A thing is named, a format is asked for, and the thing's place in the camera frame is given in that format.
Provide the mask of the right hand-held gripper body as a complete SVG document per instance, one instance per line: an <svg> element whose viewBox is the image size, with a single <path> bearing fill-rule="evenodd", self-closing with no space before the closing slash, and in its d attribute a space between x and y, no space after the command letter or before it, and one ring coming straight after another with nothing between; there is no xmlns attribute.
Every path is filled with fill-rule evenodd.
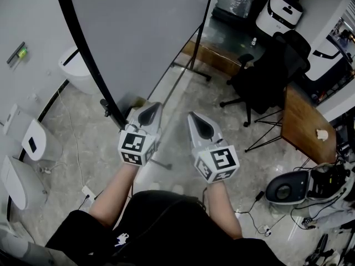
<svg viewBox="0 0 355 266"><path fill-rule="evenodd" d="M229 179L240 168L235 147L226 140L195 147L191 152L194 167L208 184Z"/></svg>

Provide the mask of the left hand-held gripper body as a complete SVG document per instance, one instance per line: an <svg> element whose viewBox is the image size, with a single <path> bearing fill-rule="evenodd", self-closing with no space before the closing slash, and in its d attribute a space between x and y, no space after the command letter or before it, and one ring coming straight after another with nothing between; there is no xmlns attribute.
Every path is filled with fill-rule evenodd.
<svg viewBox="0 0 355 266"><path fill-rule="evenodd" d="M145 166L157 151L160 136L160 125L139 127L127 124L119 137L118 153L121 160L130 165Z"/></svg>

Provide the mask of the grey panel board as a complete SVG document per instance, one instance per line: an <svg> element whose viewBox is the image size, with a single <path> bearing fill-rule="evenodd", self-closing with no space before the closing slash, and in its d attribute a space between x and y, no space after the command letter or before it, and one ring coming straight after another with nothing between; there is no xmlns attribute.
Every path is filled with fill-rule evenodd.
<svg viewBox="0 0 355 266"><path fill-rule="evenodd" d="M124 129L124 110L147 99L194 34L211 0L58 0L102 106Z"/></svg>

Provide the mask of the person's right forearm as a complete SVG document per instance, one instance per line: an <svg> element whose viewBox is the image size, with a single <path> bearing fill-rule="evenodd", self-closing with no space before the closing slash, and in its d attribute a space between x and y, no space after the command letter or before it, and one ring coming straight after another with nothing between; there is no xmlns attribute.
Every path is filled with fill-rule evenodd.
<svg viewBox="0 0 355 266"><path fill-rule="evenodd" d="M223 181L207 186L210 218L232 239L241 239L242 228L237 219Z"/></svg>

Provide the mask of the person's left forearm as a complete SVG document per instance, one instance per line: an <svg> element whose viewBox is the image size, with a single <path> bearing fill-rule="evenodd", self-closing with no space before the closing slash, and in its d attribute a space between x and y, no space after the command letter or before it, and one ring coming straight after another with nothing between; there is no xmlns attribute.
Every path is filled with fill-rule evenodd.
<svg viewBox="0 0 355 266"><path fill-rule="evenodd" d="M105 228L113 229L118 221L139 167L123 164L97 197L89 214Z"/></svg>

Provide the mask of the beige box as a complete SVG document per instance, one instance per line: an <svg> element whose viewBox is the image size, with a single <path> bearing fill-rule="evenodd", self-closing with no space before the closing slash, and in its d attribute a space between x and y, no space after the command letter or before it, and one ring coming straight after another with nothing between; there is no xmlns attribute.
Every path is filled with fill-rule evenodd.
<svg viewBox="0 0 355 266"><path fill-rule="evenodd" d="M136 97L134 100L131 101L130 103L130 108L140 108L146 104L147 100L142 98L142 97Z"/></svg>

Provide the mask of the white toilet with black strip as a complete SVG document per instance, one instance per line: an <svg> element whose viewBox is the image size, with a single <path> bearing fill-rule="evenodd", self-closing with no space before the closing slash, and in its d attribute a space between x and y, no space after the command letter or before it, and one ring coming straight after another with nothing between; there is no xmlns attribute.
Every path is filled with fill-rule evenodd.
<svg viewBox="0 0 355 266"><path fill-rule="evenodd" d="M89 95L100 92L76 46L63 53L58 66L66 79L81 92Z"/></svg>

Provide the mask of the black and white round device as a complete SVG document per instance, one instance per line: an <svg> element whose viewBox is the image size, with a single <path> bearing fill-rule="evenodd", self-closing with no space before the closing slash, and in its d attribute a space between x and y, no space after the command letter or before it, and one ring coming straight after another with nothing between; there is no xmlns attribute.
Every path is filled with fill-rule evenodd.
<svg viewBox="0 0 355 266"><path fill-rule="evenodd" d="M355 164L323 163L308 170L281 174L267 185L265 195L273 215L301 217L301 229L314 229L310 206L355 201Z"/></svg>

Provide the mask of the black office chair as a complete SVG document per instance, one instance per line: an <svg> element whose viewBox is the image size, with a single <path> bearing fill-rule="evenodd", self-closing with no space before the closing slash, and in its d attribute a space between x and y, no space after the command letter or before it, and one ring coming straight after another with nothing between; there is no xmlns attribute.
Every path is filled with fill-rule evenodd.
<svg viewBox="0 0 355 266"><path fill-rule="evenodd" d="M228 82L239 98L223 101L220 106L245 103L247 121L251 123L251 111L264 114L270 107L277 105L283 90L294 78L310 69L308 56L309 43L295 30L285 33L276 32L263 55L253 65L245 68L246 63L254 59L251 54L238 58L241 68Z"/></svg>

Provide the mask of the person's black clothing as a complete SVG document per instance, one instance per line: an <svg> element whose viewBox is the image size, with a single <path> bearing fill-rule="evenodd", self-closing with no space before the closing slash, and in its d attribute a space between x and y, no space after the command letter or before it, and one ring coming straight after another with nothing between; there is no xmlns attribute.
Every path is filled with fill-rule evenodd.
<svg viewBox="0 0 355 266"><path fill-rule="evenodd" d="M199 200L142 191L114 229L72 211L47 242L78 266L285 266L265 241L232 239Z"/></svg>

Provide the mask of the wooden table with black legs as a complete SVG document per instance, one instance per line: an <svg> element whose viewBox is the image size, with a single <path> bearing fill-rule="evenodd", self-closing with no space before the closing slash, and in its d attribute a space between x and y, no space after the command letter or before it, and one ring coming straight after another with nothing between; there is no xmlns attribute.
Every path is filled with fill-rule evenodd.
<svg viewBox="0 0 355 266"><path fill-rule="evenodd" d="M262 144L260 140L257 140L245 152L283 139L318 165L336 161L337 142L335 129L293 87L288 86L286 88L284 107L279 112L282 115L277 121L266 121L265 117L261 117L254 122L270 125L271 128L267 130L267 133L279 127L281 129L280 134ZM328 131L329 137L326 141L317 138L317 129Z"/></svg>

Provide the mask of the plain white toilet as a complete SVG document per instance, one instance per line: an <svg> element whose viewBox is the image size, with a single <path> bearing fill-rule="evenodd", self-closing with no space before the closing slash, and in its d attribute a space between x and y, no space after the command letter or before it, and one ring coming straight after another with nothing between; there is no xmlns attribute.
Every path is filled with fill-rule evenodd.
<svg viewBox="0 0 355 266"><path fill-rule="evenodd" d="M20 210L39 208L47 200L45 187L34 169L12 156L5 156L0 179Z"/></svg>

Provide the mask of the white machine with black trim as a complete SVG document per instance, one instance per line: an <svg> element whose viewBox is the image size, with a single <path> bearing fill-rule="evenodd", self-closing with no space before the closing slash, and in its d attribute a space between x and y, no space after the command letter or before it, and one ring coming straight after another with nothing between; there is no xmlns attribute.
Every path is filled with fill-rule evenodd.
<svg viewBox="0 0 355 266"><path fill-rule="evenodd" d="M353 62L349 45L352 26L344 20L351 0L301 0L305 8L299 32L308 40L310 69L302 88L319 104L349 82Z"/></svg>

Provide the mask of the white wheeled robot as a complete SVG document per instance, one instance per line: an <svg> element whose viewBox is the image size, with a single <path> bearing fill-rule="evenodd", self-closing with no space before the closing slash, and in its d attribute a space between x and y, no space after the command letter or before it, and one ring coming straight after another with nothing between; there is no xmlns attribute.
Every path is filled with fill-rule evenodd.
<svg viewBox="0 0 355 266"><path fill-rule="evenodd" d="M296 28L302 14L303 8L296 0L267 0L256 19L256 27L269 36L286 33Z"/></svg>

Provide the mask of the black wall shelf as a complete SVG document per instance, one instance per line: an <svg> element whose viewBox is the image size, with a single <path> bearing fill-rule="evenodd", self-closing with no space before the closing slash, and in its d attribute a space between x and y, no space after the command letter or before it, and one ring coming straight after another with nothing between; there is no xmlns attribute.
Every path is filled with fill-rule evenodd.
<svg viewBox="0 0 355 266"><path fill-rule="evenodd" d="M23 59L18 58L17 52L22 49L23 47L27 48L25 42L21 42L21 44L16 48L16 50L11 54L11 56L7 59L7 65L12 68L15 65L19 64Z"/></svg>

